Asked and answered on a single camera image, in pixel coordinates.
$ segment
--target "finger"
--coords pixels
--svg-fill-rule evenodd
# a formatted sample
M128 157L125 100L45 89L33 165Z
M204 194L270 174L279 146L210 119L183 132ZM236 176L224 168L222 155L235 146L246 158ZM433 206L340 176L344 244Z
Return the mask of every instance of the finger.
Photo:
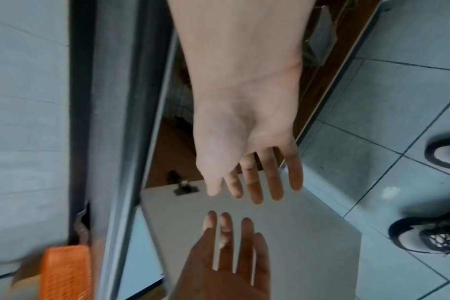
M209 196L216 196L222 191L223 179L221 177L206 177L204 178L207 186L207 194Z
M220 255L218 271L233 272L233 222L229 213L220 216Z
M276 201L282 200L284 197L283 184L281 183L281 177L279 177L278 164L276 163L273 149L265 148L257 151L257 153L265 171L271 198Z
M253 272L253 235L255 228L249 218L244 218L241 222L240 252L238 253L238 263L236 274L243 278L246 283L251 284Z
M269 299L271 290L270 255L266 240L261 233L255 234L253 245L256 252L254 285L257 290L263 292L267 296L267 299Z
M225 176L225 183L233 197L240 199L243 197L243 186L241 185L238 173L234 169L230 174Z
M254 204L263 203L263 191L261 190L260 177L258 176L253 153L243 156L240 160L240 165L251 201Z
M204 219L203 234L198 250L201 252L202 262L205 268L212 268L214 264L215 234L217 231L217 214L209 211Z
M295 191L303 188L303 166L301 164L301 156L299 155L298 146L294 138L290 138L289 142L279 146L279 150L284 156L284 161L288 166L289 184Z

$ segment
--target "black and white sneaker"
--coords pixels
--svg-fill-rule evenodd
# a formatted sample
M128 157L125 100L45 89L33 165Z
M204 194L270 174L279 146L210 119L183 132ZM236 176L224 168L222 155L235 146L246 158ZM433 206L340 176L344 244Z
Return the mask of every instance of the black and white sneaker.
M388 235L393 244L408 251L450 254L450 212L403 218L390 226Z
M435 165L450 169L450 138L431 143L426 148L424 157Z

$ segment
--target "tile floor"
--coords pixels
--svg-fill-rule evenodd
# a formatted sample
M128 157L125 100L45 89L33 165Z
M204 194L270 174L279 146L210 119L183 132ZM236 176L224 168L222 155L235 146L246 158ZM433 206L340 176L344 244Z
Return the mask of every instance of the tile floor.
M388 239L450 210L450 171L424 159L450 136L450 0L393 0L300 145L305 186L362 232L359 300L450 300L450 255Z

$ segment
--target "hand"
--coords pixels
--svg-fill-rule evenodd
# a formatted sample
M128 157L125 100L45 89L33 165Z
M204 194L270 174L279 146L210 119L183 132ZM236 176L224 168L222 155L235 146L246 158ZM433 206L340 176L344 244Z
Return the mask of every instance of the hand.
M283 198L272 147L285 157L289 181L300 190L303 171L292 134L298 107L302 38L315 0L168 0L194 95L197 167L207 193L223 178L232 195L243 187L263 201L253 153L265 171L271 197Z
M220 218L220 256L218 270L212 268L215 252L217 214L209 212L200 240L190 251L171 300L269 300L270 261L268 246L253 222L241 222L241 242L236 273L233 273L233 224L231 216ZM253 249L256 252L252 285Z

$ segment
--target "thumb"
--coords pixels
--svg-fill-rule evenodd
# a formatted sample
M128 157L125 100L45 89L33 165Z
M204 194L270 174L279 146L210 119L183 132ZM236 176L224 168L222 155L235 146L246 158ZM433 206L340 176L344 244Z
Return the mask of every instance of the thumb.
M246 150L251 126L239 113L216 106L198 109L194 115L197 168L204 176L207 194L222 190L223 177L237 166Z

